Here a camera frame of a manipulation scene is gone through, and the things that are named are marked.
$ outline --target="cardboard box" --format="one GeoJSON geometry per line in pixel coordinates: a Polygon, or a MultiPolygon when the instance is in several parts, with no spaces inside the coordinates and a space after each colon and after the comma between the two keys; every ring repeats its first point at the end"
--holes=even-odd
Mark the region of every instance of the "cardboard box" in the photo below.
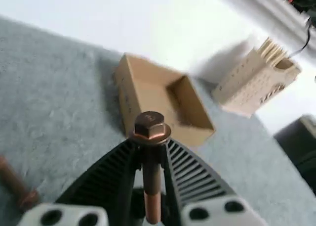
{"type": "Polygon", "coordinates": [[[125,54],[115,79],[126,136],[133,131],[136,116],[144,111],[164,115],[171,136],[186,146],[200,145],[215,132],[186,75],[125,54]]]}

